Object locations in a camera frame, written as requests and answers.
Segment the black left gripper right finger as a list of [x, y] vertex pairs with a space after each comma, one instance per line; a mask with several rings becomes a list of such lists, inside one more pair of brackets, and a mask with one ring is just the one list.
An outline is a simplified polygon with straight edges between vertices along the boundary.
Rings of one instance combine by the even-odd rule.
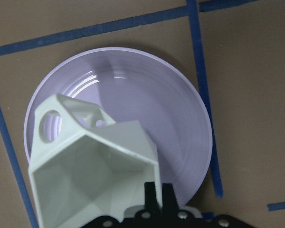
[[176, 199], [173, 185], [171, 183], [162, 184], [162, 210], [178, 211], [179, 205]]

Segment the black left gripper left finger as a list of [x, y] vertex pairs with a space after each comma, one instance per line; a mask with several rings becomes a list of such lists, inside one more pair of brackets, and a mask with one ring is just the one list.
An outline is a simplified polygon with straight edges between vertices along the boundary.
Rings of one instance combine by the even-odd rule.
[[144, 208], [150, 213], [160, 213], [160, 206], [157, 201], [154, 182], [145, 182], [144, 194]]

